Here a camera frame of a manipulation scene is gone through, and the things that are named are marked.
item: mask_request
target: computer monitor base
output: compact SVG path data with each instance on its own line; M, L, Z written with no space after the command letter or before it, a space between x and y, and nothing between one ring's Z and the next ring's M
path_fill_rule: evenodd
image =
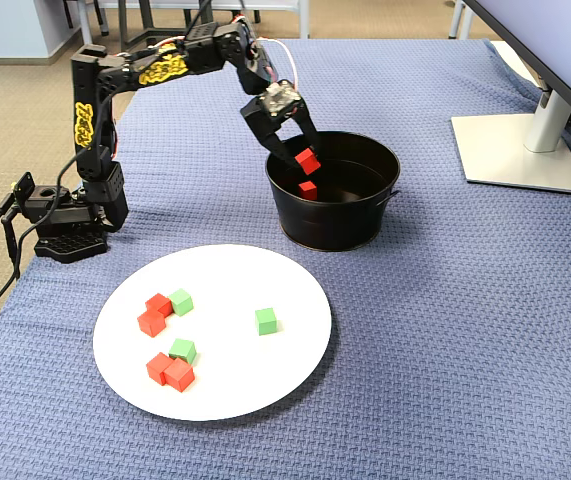
M452 117L468 182L571 193L571 152L534 153L525 147L534 114Z

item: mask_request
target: blue tablecloth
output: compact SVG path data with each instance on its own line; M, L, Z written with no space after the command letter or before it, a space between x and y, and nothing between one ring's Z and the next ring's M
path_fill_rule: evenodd
M450 121L531 112L537 90L483 41L287 43L318 128L401 160L380 235L345 253L285 238L232 68L139 92L119 124L131 212L109 252L35 259L0 315L0 478L571 478L571 196L466 183ZM330 345L255 414L155 417L102 380L93 325L132 272L211 243L305 266Z

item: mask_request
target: red cube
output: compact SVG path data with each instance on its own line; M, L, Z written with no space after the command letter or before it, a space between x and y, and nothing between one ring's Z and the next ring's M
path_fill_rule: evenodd
M172 301L160 293L157 293L146 301L145 306L147 307L147 310L156 310L157 312L161 312L165 317L174 313Z
M306 148L301 153L296 155L296 161L301 167L303 167L305 175L309 175L321 167L321 164L318 163L316 155L314 155L314 152L312 152L311 148Z
M167 384L179 392L185 390L194 381L194 369L182 358L176 358L163 373L165 373Z
M156 310L148 310L138 317L138 326L150 337L155 337L165 328L165 316Z
M305 200L316 200L316 185L310 181L303 182L298 185L298 193L300 194L301 198L304 198Z
M156 383L165 385L167 379L165 378L165 370L169 367L174 360L169 358L164 353L159 353L154 358L152 358L147 364L147 373L149 378L154 380Z

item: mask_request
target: black bucket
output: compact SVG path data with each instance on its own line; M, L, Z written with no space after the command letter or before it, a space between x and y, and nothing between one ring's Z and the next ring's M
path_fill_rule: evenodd
M283 231L296 243L323 251L358 248L381 228L387 201L400 174L400 163L387 147L345 132L319 132L321 168L306 178L274 155L267 176ZM309 146L302 135L283 142L292 155ZM311 180L317 200L298 196L298 185Z

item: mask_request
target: yellow label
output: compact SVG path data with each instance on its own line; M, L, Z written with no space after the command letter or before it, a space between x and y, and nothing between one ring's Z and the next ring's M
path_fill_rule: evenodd
M94 127L92 117L94 109L87 103L76 102L76 124L74 125L74 141L76 145L86 147L92 142Z
M147 70L138 77L138 83L147 85L148 83L160 83L169 77L183 75L187 72L187 65L180 55L165 55L162 61L152 63Z
M158 53L167 52L168 50L176 50L176 45L173 43L166 43L165 45L161 45L158 49Z

